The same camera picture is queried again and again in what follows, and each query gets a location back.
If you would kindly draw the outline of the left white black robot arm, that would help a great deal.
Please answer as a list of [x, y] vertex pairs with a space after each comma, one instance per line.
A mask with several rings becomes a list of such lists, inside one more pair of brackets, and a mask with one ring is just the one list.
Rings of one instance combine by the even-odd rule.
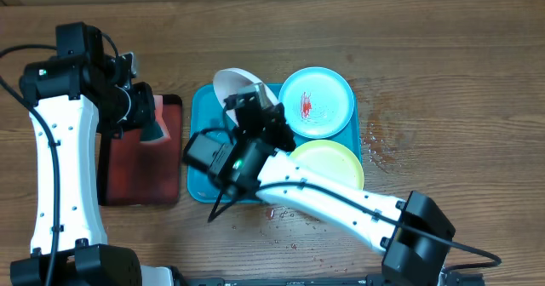
[[30, 256], [10, 265], [12, 284], [182, 285], [175, 267], [142, 265], [132, 249], [108, 243], [95, 171], [97, 135], [169, 138], [166, 97], [135, 81], [133, 54], [106, 54], [112, 40], [100, 29], [75, 22], [55, 35], [54, 55], [27, 65], [12, 91], [37, 144], [37, 218]]

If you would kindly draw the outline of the white plate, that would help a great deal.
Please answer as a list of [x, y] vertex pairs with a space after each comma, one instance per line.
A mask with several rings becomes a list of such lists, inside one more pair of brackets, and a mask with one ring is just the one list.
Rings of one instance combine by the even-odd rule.
[[257, 76], [240, 68], [218, 71], [213, 78], [216, 98], [242, 128], [285, 122], [284, 106]]

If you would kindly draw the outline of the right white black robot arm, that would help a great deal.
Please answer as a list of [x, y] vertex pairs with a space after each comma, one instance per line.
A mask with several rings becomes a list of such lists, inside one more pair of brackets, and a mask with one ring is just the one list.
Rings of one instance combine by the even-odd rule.
[[300, 210], [335, 224], [382, 257], [383, 278], [396, 285], [443, 285], [444, 268], [456, 232], [428, 196], [413, 191], [405, 200], [354, 189], [299, 163], [282, 104], [254, 83], [224, 99], [237, 127], [220, 142], [207, 130], [194, 133], [183, 161], [204, 173], [232, 203], [260, 199]]

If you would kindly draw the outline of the yellow-green plate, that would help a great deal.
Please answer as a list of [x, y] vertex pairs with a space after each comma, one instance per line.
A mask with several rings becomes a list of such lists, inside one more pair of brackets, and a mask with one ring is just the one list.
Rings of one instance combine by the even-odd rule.
[[312, 140], [298, 146], [290, 156], [323, 176], [344, 186], [362, 190], [364, 171], [361, 162], [344, 145], [332, 140]]

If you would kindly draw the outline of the dark green sponge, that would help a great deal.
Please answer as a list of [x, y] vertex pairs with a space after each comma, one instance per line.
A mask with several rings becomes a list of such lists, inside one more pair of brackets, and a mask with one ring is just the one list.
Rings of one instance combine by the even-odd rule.
[[164, 128], [156, 121], [141, 128], [140, 142], [142, 143], [153, 143], [162, 140], [164, 137]]

